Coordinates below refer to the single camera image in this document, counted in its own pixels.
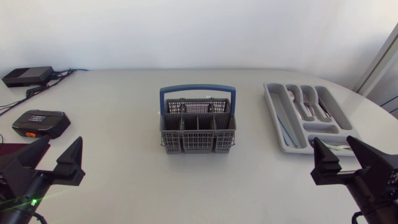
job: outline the white table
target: white table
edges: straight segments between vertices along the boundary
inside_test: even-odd
[[[313,155],[280,150],[263,82],[327,86],[363,141],[397,154],[397,120],[346,88],[276,70],[134,70],[76,72],[0,117],[5,142],[32,142],[11,124],[32,109],[64,111],[72,124],[51,140],[38,169],[83,137],[79,187],[54,185],[37,212],[49,223],[349,223],[359,208],[342,185],[316,186]],[[236,87],[236,145],[229,154],[167,155],[160,146],[159,89],[188,83]],[[0,85],[0,105],[28,87]],[[166,98],[228,97],[217,91]],[[344,169],[359,169],[341,157]]]

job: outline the cable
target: cable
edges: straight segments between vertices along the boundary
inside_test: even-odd
[[[31,88],[31,89],[26,91],[26,97],[24,99],[22,99],[20,101],[15,101],[13,103],[9,103],[8,105],[0,106],[0,111],[4,110],[3,112],[0,113],[0,116],[5,114],[5,113],[7,113],[9,110],[13,109],[14,107],[18,106],[19,104],[25,102],[29,98],[32,98],[33,96],[38,95],[38,94],[44,92],[45,90],[48,90],[49,88],[57,85],[58,83],[60,83],[62,80],[64,80],[66,77],[70,76],[73,72],[75,72],[77,70],[88,71],[87,69],[70,68],[68,70],[64,70],[64,71],[61,71],[61,72],[53,72],[53,74],[51,74],[52,79],[58,79],[58,81],[56,81],[55,83],[53,83],[51,85],[45,85],[45,86],[39,86],[39,87]]]
[[[18,103],[18,102],[19,102],[19,101],[15,101],[15,102],[13,102],[13,103],[9,103],[9,104],[7,104],[7,105],[2,105],[2,106],[0,106],[0,107],[9,106],[9,105],[11,105],[11,104]]]
[[[1,143],[0,143],[0,149],[2,148],[2,143],[3,143],[3,141],[4,141],[4,138],[2,137],[2,135],[0,134],[0,137],[1,137]]]
[[[380,106],[384,106],[384,105],[386,105],[386,104],[390,103],[392,100],[394,100],[394,99],[396,99],[396,98],[398,98],[398,96],[396,96],[396,97],[394,97],[393,99],[391,99],[391,100],[389,100],[389,101],[387,101],[387,102],[383,103],[383,104],[382,104],[382,105],[380,105]]]
[[[356,218],[358,218],[359,216],[363,215],[362,212],[356,212],[354,213],[352,219],[351,219],[351,224],[358,224],[358,222],[356,221]]]
[[[47,224],[47,221],[45,221],[45,218],[42,215],[34,213],[33,216],[36,217],[37,220],[41,222],[41,224]]]
[[[398,110],[398,108],[393,109],[392,111],[390,111],[390,113],[392,113],[392,112],[394,112],[394,111],[396,111],[396,110]]]

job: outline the fork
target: fork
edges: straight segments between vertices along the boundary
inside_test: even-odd
[[[330,116],[329,112],[326,110],[325,105],[323,105],[321,99],[318,99],[318,103],[319,103],[319,106],[321,106],[323,112],[325,112],[326,117],[330,118],[331,116]]]
[[[307,108],[308,112],[313,116],[313,108],[310,106],[310,98],[308,97],[307,94],[303,92],[303,101],[304,101],[304,106]]]

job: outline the cutlery basket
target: cutlery basket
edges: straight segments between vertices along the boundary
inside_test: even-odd
[[[165,93],[215,90],[231,93],[226,98],[169,99]],[[160,89],[160,132],[167,154],[228,153],[234,145],[236,90],[231,86],[192,84]]]

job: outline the white plastic tray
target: white plastic tray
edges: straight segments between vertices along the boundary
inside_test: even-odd
[[[313,154],[311,142],[315,137],[333,146],[348,145],[347,136],[360,139],[358,132],[326,87],[265,82],[264,88],[264,98],[271,111],[283,151]],[[289,96],[289,91],[294,94],[294,100]],[[304,105],[303,93],[308,96],[313,116]],[[331,117],[325,114],[319,100]],[[337,156],[354,156],[349,149],[331,151]]]

